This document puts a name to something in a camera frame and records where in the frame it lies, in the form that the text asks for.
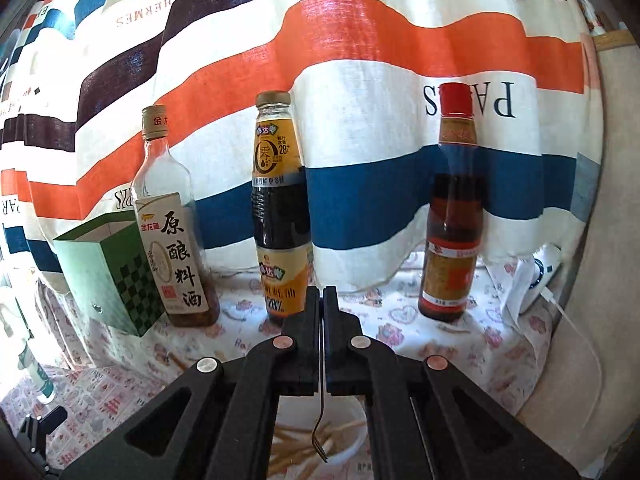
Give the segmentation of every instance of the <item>gold bottle cap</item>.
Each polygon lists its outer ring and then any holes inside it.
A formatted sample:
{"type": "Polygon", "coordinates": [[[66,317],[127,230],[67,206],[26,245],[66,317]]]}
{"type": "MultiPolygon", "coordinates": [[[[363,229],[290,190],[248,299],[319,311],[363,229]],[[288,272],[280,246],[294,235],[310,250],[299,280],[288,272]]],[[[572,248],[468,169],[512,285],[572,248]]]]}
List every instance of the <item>gold bottle cap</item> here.
{"type": "Polygon", "coordinates": [[[169,133],[166,106],[153,105],[142,109],[142,138],[145,140],[166,137],[169,133]]]}
{"type": "Polygon", "coordinates": [[[290,105],[291,95],[289,92],[285,92],[284,90],[269,90],[267,92],[260,92],[255,97],[255,106],[257,108],[273,104],[290,105]]]}

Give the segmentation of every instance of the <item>tablecloth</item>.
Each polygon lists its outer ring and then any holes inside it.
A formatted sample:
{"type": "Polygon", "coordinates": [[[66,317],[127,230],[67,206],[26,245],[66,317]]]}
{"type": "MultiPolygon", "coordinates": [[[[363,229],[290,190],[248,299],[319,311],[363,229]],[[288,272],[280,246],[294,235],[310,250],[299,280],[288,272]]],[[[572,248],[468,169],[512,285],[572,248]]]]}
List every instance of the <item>tablecloth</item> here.
{"type": "MultiPolygon", "coordinates": [[[[413,252],[385,285],[360,294],[341,294],[341,309],[358,316],[366,335],[398,354],[420,360],[431,354],[444,355],[500,405],[516,413],[546,360],[551,337],[548,312],[534,304],[520,317],[521,333],[504,325],[500,291],[479,266],[468,310],[460,320],[447,324],[425,318],[417,309],[423,257],[421,251],[413,252]]],[[[257,273],[220,276],[217,284],[222,312],[215,325],[176,328],[162,316],[140,338],[90,319],[70,295],[57,296],[59,302],[47,301],[48,316],[53,315],[62,329],[62,339],[77,357],[77,364],[85,364],[78,363],[85,352],[92,365],[111,365],[52,373],[58,388],[53,405],[60,402],[70,410],[69,420],[53,435],[49,447],[53,464],[70,463],[173,381],[181,370],[169,352],[186,365],[203,356],[225,361],[244,356],[255,344],[280,332],[266,319],[257,273]]],[[[36,415],[46,410],[33,397],[28,382],[14,388],[2,406],[7,406],[11,424],[18,424],[30,409],[36,415]]],[[[370,475],[366,446],[335,480],[362,475],[370,475]]]]}

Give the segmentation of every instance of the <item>triangular cutout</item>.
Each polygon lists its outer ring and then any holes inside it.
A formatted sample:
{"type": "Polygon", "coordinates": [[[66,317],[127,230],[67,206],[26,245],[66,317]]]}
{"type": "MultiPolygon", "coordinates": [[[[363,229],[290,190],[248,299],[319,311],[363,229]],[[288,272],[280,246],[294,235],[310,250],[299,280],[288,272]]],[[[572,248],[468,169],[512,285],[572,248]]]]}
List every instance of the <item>triangular cutout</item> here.
{"type": "Polygon", "coordinates": [[[513,435],[487,413],[466,392],[455,388],[453,398],[465,420],[465,424],[474,444],[485,453],[506,446],[513,440],[513,435]]]}
{"type": "Polygon", "coordinates": [[[191,399],[188,388],[180,388],[125,436],[125,441],[151,456],[162,456],[191,399]]]}

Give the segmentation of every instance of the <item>silver screw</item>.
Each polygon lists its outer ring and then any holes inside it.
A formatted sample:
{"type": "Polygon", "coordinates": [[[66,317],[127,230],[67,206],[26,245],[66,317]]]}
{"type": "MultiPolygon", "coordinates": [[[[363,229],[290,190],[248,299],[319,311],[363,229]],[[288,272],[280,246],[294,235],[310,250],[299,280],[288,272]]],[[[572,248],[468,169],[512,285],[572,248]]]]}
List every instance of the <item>silver screw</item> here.
{"type": "Polygon", "coordinates": [[[354,348],[369,348],[371,339],[365,335],[355,335],[351,338],[351,346],[354,348]]]}
{"type": "Polygon", "coordinates": [[[283,350],[293,345],[293,339],[290,338],[288,335],[279,335],[277,338],[273,340],[273,345],[276,348],[283,350]]]}
{"type": "Polygon", "coordinates": [[[440,371],[449,366],[449,361],[441,355],[431,355],[427,358],[427,366],[431,368],[431,370],[440,371]]]}
{"type": "Polygon", "coordinates": [[[213,370],[218,368],[218,361],[216,361],[213,357],[203,357],[202,359],[200,359],[200,361],[198,361],[198,364],[196,364],[196,368],[199,372],[208,374],[209,372],[212,372],[213,370]]]}

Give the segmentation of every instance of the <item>green box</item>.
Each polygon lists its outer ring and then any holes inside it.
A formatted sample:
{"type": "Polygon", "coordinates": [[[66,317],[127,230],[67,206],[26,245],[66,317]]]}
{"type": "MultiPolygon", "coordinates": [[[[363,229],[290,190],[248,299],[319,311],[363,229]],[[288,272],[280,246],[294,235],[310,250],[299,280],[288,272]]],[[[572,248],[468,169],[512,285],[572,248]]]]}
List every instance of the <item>green box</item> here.
{"type": "Polygon", "coordinates": [[[106,213],[53,240],[78,307],[142,336],[164,312],[133,211],[106,213]]]}

